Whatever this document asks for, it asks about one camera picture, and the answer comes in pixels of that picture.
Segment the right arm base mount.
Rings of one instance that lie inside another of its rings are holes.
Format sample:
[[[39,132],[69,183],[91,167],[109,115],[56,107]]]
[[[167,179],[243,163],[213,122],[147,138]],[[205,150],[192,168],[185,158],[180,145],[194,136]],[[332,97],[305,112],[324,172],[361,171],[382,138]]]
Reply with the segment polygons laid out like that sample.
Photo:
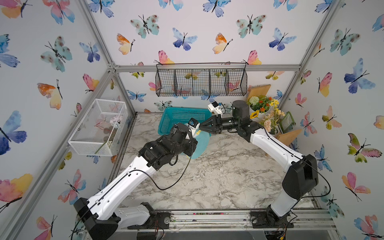
[[[293,228],[294,224],[287,219],[289,216],[290,214],[285,214],[279,217],[271,206],[268,206],[265,210],[250,212],[250,222],[254,229]]]

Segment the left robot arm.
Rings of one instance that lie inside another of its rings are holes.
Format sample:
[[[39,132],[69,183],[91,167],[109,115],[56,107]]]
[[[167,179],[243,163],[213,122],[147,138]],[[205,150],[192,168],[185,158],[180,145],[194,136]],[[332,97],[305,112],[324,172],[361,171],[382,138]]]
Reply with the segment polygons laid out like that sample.
[[[173,166],[181,153],[191,157],[198,141],[194,138],[200,124],[175,124],[168,135],[146,143],[129,167],[111,183],[89,199],[78,199],[74,207],[86,231],[93,240],[107,240],[118,229],[151,229],[157,222],[157,212],[149,203],[136,207],[120,208],[122,201],[145,179],[164,165]]]

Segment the white pot yellow pink flowers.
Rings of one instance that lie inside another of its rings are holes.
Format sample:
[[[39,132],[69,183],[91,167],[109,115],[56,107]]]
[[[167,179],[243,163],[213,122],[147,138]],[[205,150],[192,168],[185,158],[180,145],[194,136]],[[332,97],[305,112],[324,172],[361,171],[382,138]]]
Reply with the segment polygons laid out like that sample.
[[[278,125],[281,119],[286,115],[285,112],[279,109],[279,105],[279,101],[274,99],[273,106],[268,112],[259,115],[253,112],[251,113],[251,120],[262,125],[268,133],[276,135],[279,132]]]

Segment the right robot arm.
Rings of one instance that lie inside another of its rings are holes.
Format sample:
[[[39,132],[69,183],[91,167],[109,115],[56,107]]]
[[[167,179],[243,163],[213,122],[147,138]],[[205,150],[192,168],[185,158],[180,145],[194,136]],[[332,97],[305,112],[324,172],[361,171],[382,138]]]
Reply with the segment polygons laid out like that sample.
[[[232,116],[224,118],[224,106],[212,102],[208,105],[212,116],[200,124],[200,130],[210,134],[221,134],[234,130],[247,142],[257,146],[280,164],[286,175],[282,182],[282,192],[269,206],[271,217],[281,219],[319,183],[316,159],[304,156],[272,136],[266,127],[253,121],[245,101],[234,101]]]

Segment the teal mesh laundry bag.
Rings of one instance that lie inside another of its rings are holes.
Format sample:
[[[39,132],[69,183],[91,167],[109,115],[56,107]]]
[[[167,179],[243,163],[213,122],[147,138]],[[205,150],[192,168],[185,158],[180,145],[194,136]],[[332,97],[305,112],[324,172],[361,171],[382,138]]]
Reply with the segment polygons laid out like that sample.
[[[207,149],[211,134],[198,130],[194,134],[194,138],[198,141],[197,147],[192,155],[192,159],[199,158]]]

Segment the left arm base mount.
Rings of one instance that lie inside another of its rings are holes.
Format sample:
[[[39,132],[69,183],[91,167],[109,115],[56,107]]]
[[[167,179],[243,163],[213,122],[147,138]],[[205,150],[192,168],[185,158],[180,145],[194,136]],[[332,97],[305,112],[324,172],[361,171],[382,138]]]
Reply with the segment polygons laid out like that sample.
[[[148,203],[143,202],[139,205],[138,211],[140,212],[140,217],[135,218],[136,223],[131,224],[127,227],[130,230],[141,230],[141,229],[154,229],[162,228],[169,229],[171,222],[171,213],[169,212],[157,212],[154,208]]]

